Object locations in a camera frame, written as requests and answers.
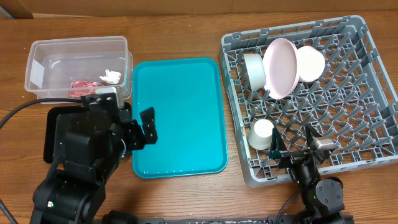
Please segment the white tissue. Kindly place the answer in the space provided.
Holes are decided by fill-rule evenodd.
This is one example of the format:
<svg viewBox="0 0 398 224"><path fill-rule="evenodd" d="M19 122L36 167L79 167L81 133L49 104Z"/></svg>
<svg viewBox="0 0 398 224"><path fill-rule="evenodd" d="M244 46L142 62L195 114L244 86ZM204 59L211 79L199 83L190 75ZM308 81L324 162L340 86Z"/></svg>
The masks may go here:
<svg viewBox="0 0 398 224"><path fill-rule="evenodd" d="M109 85L117 85L121 79L121 73L106 69L105 75L100 76L99 78Z"/></svg>

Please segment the large pink plate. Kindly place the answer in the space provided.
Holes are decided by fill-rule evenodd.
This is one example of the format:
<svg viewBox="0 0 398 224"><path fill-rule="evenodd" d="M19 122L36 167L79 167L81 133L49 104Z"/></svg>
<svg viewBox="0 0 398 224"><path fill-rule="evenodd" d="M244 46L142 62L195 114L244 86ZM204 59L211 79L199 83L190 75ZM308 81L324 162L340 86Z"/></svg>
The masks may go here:
<svg viewBox="0 0 398 224"><path fill-rule="evenodd" d="M269 96L280 100L293 92L299 82L297 48L285 38L273 40L263 56Z"/></svg>

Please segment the pink bowl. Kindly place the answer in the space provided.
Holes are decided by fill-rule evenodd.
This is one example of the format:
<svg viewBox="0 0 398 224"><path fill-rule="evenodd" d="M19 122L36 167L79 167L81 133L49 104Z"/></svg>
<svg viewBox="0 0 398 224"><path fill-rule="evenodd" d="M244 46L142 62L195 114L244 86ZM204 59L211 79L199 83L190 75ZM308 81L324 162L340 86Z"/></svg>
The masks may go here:
<svg viewBox="0 0 398 224"><path fill-rule="evenodd" d="M299 81L313 82L320 78L325 69L323 54L312 46L303 46L297 50Z"/></svg>

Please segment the red foil wrapper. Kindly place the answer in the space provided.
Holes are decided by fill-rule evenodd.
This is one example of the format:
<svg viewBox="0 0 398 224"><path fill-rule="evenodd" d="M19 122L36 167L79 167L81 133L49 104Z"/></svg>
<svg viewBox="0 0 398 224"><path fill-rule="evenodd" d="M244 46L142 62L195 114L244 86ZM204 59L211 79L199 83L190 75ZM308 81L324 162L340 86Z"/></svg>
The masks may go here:
<svg viewBox="0 0 398 224"><path fill-rule="evenodd" d="M71 90L68 92L70 98L79 98L85 95L95 94L98 87L104 86L100 82L92 82L86 80L75 80L71 84Z"/></svg>

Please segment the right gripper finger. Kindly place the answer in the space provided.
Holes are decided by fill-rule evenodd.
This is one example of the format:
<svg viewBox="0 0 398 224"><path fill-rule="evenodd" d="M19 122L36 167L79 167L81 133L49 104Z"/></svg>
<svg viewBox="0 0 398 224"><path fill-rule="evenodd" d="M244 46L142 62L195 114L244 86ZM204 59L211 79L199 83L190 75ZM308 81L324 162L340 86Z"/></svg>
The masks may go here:
<svg viewBox="0 0 398 224"><path fill-rule="evenodd" d="M280 132L277 128L272 129L272 141L271 146L269 148L269 155L270 159L280 159L281 152L287 151L285 143L280 135Z"/></svg>
<svg viewBox="0 0 398 224"><path fill-rule="evenodd" d="M310 123L305 125L305 135L307 139L307 146L311 146L312 141L315 138L322 137L322 135Z"/></svg>

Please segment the white paper cup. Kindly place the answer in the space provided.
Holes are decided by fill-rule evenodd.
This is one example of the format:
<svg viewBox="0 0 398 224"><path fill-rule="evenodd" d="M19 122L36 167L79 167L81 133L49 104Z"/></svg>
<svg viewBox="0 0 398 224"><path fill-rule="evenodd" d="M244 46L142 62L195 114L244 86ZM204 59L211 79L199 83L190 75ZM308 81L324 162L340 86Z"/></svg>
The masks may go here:
<svg viewBox="0 0 398 224"><path fill-rule="evenodd" d="M265 150L271 146L274 125L267 119L254 123L247 137L248 144L256 150Z"/></svg>

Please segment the grey bowl with food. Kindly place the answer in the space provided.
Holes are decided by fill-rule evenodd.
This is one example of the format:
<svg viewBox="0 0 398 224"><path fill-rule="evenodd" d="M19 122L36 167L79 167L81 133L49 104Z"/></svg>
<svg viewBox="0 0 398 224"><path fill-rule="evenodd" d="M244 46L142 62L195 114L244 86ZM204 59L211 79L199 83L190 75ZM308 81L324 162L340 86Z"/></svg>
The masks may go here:
<svg viewBox="0 0 398 224"><path fill-rule="evenodd" d="M252 91L266 85L266 74L259 54L244 54L244 62L248 73L249 83Z"/></svg>

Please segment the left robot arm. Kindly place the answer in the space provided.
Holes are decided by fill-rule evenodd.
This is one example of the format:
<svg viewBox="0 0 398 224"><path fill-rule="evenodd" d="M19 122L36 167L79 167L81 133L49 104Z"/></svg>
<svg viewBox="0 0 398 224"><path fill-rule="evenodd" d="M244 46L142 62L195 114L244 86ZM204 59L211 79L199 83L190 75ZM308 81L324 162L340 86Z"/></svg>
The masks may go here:
<svg viewBox="0 0 398 224"><path fill-rule="evenodd" d="M157 141L155 110L131 118L131 107L52 108L44 155L51 164L33 196L31 223L93 223L106 198L105 185L126 152Z"/></svg>

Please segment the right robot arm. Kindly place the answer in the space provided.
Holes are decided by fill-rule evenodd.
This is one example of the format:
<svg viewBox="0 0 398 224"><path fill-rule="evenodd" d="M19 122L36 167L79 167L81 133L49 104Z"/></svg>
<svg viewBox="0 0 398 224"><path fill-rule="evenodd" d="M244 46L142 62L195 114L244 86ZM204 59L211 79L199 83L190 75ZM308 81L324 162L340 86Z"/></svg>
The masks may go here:
<svg viewBox="0 0 398 224"><path fill-rule="evenodd" d="M322 179L318 166L336 149L332 139L322 136L310 124L305 125L307 147L301 151L287 150L277 128L272 130L269 158L279 161L280 169L287 169L290 178L298 186L280 208L274 223L353 223L352 216L344 216L343 183L337 177ZM304 210L284 218L286 206L301 196Z"/></svg>

